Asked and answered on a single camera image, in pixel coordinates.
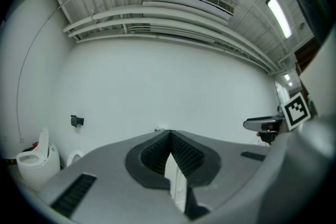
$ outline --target ceiling light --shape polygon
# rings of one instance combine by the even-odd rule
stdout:
[[[286,38],[289,38],[292,35],[290,27],[288,25],[287,19],[278,3],[277,0],[267,0],[266,5],[269,6],[274,16],[278,20],[278,23],[283,31],[283,34]]]

